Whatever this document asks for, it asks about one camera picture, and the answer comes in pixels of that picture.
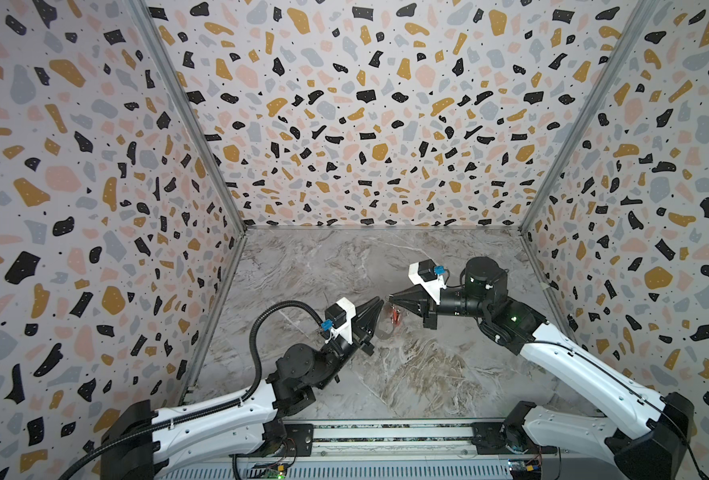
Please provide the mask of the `metal keyring plate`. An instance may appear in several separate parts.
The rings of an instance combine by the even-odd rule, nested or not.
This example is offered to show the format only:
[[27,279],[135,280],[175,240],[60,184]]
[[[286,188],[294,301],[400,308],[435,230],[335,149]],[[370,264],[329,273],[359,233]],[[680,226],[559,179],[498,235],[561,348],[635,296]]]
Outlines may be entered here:
[[391,318],[391,311],[392,311],[393,307],[396,307],[396,308],[398,308],[398,310],[400,310],[400,307],[396,306],[396,304],[394,304],[392,297],[389,297],[386,302],[385,312],[386,312],[386,316],[387,316],[388,320],[391,322],[392,325],[393,325],[393,322],[392,322],[392,318]]

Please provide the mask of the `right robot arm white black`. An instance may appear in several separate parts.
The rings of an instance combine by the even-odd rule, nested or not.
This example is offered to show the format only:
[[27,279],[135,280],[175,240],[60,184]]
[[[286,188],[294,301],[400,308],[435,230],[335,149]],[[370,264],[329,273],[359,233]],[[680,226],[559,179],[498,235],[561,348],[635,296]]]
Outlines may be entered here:
[[521,401],[499,437],[514,453],[556,447],[602,460],[628,479],[674,479],[685,457],[695,408],[677,392],[667,396],[614,370],[580,348],[536,309],[512,298],[508,272],[490,257],[470,259],[457,286],[427,259],[409,268],[410,288],[390,304],[437,329],[441,316],[472,318],[480,332],[512,354],[537,364],[591,402],[600,416],[556,412]]

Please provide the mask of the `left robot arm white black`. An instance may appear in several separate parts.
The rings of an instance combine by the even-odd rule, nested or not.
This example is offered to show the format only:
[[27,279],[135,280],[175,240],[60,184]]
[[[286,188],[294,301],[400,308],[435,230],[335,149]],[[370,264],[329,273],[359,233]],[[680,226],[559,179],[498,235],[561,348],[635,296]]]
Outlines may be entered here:
[[[248,336],[256,367],[248,388],[200,403],[152,409],[150,401],[132,404],[102,436],[100,478],[156,479],[174,470],[218,456],[270,455],[288,441],[284,418],[316,401],[314,394],[340,379],[342,368],[358,352],[373,354],[384,307],[375,297],[355,305],[338,300],[322,315],[310,305],[282,301],[262,312]],[[324,337],[320,348],[294,344],[274,371],[262,373],[258,332],[280,310],[298,308],[312,316]]]

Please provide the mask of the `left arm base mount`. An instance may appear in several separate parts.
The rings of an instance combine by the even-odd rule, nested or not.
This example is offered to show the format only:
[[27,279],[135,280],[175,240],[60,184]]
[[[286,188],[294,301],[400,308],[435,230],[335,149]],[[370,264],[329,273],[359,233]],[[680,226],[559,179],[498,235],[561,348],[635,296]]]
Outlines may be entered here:
[[310,457],[314,444],[314,424],[272,420],[260,425],[251,425],[248,446],[240,448],[238,455],[270,457],[284,454],[290,457]]

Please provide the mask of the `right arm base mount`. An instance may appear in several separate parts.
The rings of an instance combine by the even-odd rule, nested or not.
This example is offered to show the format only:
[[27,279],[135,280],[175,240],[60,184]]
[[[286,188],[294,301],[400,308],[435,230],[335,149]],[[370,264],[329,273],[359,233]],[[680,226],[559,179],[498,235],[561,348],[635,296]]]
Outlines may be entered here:
[[536,455],[546,449],[548,454],[557,454],[554,446],[533,442],[526,434],[525,418],[537,408],[530,401],[520,401],[504,420],[477,420],[471,424],[472,439],[479,455]]

